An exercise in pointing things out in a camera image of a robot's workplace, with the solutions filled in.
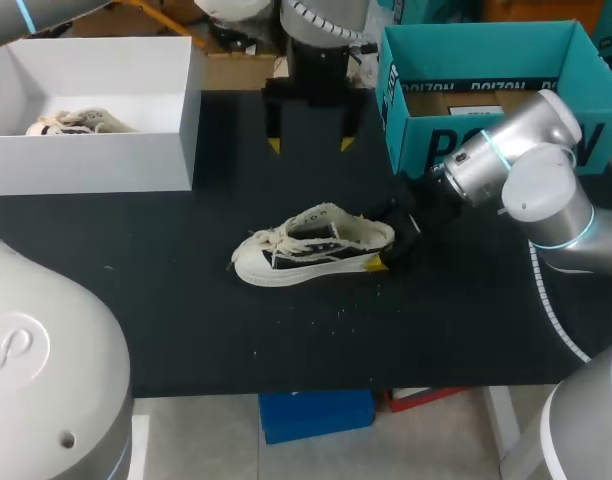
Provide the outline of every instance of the shoe sole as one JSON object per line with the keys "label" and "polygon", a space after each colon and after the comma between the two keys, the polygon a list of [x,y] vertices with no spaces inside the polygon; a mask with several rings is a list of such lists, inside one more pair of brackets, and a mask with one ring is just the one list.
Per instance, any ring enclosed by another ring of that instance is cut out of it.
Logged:
{"label": "shoe sole", "polygon": [[375,258],[377,254],[360,255],[358,257],[337,260],[323,265],[309,265],[308,267],[291,268],[287,270],[272,270],[272,276],[260,276],[247,271],[242,265],[235,262],[235,271],[239,278],[246,283],[258,287],[290,287],[312,280],[324,275],[337,273],[363,273],[367,272],[365,265]]}

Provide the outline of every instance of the sneaker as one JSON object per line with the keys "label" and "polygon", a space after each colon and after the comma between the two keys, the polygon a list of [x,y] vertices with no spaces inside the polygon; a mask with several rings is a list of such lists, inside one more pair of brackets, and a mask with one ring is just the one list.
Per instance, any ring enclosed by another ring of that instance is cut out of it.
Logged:
{"label": "sneaker", "polygon": [[287,287],[322,275],[366,272],[394,240],[395,231],[385,223],[324,203],[256,232],[235,250],[232,262],[247,283]]}
{"label": "sneaker", "polygon": [[26,132],[29,136],[81,133],[131,133],[136,130],[113,117],[103,108],[76,112],[60,111],[54,117],[39,117]]}

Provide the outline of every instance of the black tabletop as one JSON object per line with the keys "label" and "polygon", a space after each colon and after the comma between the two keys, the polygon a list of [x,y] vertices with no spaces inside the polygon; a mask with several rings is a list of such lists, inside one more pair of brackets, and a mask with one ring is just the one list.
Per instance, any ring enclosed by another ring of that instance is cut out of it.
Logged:
{"label": "black tabletop", "polygon": [[[277,156],[263,111],[257,93],[204,95],[192,192],[0,197],[0,236],[115,313],[136,396],[548,383],[580,366],[497,205],[460,218],[405,274],[242,283],[227,267],[249,230],[325,201],[359,214],[393,182],[374,102],[344,154],[341,112],[288,105]],[[583,183],[612,207],[612,172]],[[612,279],[545,275],[579,346],[610,345]]]}

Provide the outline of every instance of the white box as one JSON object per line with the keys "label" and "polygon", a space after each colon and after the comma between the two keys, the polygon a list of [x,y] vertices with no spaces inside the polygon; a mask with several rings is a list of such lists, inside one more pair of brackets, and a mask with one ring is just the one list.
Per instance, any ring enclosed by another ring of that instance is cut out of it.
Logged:
{"label": "white box", "polygon": [[[204,57],[190,38],[21,40],[0,49],[0,195],[190,190]],[[139,133],[25,136],[105,108]]]}

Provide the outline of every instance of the floor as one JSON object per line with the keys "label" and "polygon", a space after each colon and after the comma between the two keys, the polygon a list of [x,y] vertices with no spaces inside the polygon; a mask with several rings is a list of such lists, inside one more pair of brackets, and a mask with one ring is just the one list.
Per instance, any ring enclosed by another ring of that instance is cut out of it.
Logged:
{"label": "floor", "polygon": [[[512,387],[521,428],[552,386]],[[130,480],[497,480],[482,392],[412,410],[380,411],[372,427],[268,446],[256,395],[138,400]],[[545,467],[531,480],[550,479]]]}

